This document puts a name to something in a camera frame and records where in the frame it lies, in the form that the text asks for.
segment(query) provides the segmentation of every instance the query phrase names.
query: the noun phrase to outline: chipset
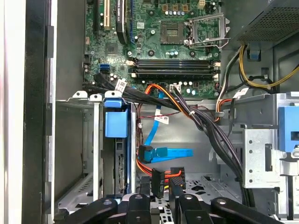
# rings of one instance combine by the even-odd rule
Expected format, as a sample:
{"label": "chipset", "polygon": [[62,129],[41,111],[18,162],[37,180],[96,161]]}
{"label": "chipset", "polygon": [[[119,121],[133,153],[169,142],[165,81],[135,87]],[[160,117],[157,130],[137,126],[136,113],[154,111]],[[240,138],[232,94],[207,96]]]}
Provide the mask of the chipset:
{"label": "chipset", "polygon": [[161,22],[161,44],[184,44],[184,24]]}
{"label": "chipset", "polygon": [[106,55],[107,56],[118,55],[117,43],[106,43]]}

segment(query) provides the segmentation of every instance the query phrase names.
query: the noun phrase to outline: blue drive bracket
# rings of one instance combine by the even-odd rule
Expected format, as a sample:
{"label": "blue drive bracket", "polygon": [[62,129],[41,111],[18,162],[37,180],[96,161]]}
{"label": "blue drive bracket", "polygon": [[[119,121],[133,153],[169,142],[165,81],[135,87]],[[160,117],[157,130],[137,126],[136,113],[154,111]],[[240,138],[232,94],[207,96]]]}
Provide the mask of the blue drive bracket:
{"label": "blue drive bracket", "polygon": [[[104,101],[105,108],[121,108],[124,102],[120,98],[108,98]],[[126,138],[128,136],[128,109],[124,112],[105,113],[105,137]]]}
{"label": "blue drive bracket", "polygon": [[291,153],[299,146],[299,107],[278,108],[279,150]]}
{"label": "blue drive bracket", "polygon": [[153,148],[151,146],[139,146],[139,160],[142,163],[163,162],[178,158],[193,156],[193,150],[189,148]]}

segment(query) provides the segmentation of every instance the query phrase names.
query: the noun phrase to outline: sata port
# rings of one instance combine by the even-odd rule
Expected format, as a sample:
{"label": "sata port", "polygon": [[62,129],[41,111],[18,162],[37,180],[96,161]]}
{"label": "sata port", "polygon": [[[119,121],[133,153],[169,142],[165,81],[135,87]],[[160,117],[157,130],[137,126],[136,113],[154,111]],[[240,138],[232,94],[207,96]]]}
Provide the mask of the sata port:
{"label": "sata port", "polygon": [[102,74],[110,74],[110,70],[109,69],[100,69],[100,73],[102,73]]}
{"label": "sata port", "polygon": [[100,69],[110,69],[110,64],[100,64]]}

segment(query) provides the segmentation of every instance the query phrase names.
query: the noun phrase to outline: metal bracket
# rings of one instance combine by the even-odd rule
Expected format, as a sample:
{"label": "metal bracket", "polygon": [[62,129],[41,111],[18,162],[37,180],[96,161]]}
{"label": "metal bracket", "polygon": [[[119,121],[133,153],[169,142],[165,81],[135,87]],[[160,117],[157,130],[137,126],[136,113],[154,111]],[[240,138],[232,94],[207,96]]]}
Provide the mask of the metal bracket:
{"label": "metal bracket", "polygon": [[[245,188],[274,188],[281,182],[279,159],[284,152],[278,150],[277,130],[244,129],[243,186]],[[269,158],[266,158],[266,144],[272,144]],[[266,171],[270,159],[272,171]]]}
{"label": "metal bracket", "polygon": [[[199,23],[207,22],[209,20],[215,20],[215,19],[219,20],[219,37],[199,40],[198,37],[198,27],[200,26]],[[204,47],[215,46],[221,49],[229,42],[229,38],[225,37],[228,31],[230,30],[230,27],[227,26],[229,23],[230,21],[224,17],[223,13],[201,16],[201,17],[190,19],[188,22],[185,23],[185,25],[189,28],[191,34],[188,37],[188,40],[184,41],[184,43],[185,45],[188,45],[189,48],[204,48]],[[218,44],[213,43],[211,45],[207,45],[208,43],[211,42],[217,42]]]}
{"label": "metal bracket", "polygon": [[105,98],[121,98],[122,93],[119,91],[107,91],[105,92]]}

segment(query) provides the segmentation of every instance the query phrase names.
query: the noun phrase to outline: orange wire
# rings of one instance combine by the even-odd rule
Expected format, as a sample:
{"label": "orange wire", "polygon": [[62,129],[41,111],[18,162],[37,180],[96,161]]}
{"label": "orange wire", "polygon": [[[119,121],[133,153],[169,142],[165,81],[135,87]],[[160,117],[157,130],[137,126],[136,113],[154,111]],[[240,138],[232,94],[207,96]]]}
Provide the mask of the orange wire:
{"label": "orange wire", "polygon": [[230,101],[232,101],[232,99],[223,99],[222,101],[220,101],[220,103],[218,104],[218,106],[216,108],[216,112],[220,112],[220,108],[221,108],[222,104],[224,104],[226,102],[230,102]]}

